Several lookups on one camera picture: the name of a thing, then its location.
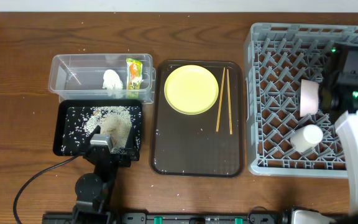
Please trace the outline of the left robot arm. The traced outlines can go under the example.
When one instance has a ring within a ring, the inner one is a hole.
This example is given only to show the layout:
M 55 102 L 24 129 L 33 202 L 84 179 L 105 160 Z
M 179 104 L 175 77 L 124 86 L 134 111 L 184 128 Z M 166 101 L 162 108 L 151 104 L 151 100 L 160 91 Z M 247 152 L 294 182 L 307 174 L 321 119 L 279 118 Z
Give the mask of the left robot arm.
M 111 194 L 118 168 L 130 167 L 132 161 L 139 159 L 138 133 L 138 128 L 131 127 L 122 154 L 113 151 L 112 137 L 101 134 L 100 126 L 80 146 L 81 155 L 94 165 L 94 171 L 82 175 L 76 181 L 76 205 L 73 208 L 72 223 L 119 221 L 119 215 L 114 215 L 109 210 Z

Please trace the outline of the white napkin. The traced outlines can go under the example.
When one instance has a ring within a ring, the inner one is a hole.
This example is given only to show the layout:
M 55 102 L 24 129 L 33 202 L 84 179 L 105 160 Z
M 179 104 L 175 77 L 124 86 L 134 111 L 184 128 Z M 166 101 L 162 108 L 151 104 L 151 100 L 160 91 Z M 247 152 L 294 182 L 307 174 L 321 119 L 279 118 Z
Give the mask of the white napkin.
M 124 85 L 114 70 L 106 70 L 103 75 L 103 88 L 107 90 L 122 90 Z

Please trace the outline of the green orange snack wrapper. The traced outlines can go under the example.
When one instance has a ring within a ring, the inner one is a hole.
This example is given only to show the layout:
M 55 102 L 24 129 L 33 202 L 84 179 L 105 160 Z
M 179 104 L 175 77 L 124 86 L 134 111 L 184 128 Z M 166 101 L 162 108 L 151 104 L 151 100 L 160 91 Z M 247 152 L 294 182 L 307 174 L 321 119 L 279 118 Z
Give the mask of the green orange snack wrapper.
M 127 58 L 127 94 L 128 98 L 137 98 L 142 83 L 142 62 Z

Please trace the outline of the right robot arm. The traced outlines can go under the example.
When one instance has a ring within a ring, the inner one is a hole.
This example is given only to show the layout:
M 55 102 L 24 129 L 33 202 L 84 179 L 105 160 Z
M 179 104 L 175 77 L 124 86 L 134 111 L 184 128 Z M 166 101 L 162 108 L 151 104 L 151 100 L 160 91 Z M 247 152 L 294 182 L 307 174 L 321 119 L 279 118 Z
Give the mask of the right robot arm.
M 346 160 L 350 206 L 338 223 L 358 223 L 358 45 L 336 43 L 323 71 L 319 107 L 329 115 Z

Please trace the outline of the yellow plate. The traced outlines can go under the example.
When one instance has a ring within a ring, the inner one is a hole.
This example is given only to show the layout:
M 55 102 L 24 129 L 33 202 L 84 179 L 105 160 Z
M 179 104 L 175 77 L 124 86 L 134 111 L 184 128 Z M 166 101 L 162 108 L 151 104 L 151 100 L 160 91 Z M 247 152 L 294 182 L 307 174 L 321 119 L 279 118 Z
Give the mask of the yellow plate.
M 167 103 L 177 112 L 196 115 L 208 111 L 219 94 L 218 81 L 199 65 L 184 65 L 171 72 L 163 89 Z

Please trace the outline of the white cup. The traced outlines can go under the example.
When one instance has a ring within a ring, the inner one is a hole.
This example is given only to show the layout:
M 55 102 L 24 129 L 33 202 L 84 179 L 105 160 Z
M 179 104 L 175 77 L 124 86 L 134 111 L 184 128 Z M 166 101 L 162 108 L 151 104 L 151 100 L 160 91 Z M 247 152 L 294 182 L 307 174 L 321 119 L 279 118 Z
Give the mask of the white cup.
M 317 125 L 309 124 L 295 131 L 290 138 L 293 148 L 299 152 L 316 147 L 323 140 L 323 131 Z

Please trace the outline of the pink white bowl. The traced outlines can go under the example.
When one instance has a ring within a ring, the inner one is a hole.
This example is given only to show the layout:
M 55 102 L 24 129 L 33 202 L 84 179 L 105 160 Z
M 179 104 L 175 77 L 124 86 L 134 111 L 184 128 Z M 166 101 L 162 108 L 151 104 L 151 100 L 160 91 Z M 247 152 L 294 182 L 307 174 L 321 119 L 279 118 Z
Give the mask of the pink white bowl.
M 300 88 L 300 116 L 316 114 L 319 107 L 319 84 L 309 80 L 301 81 Z

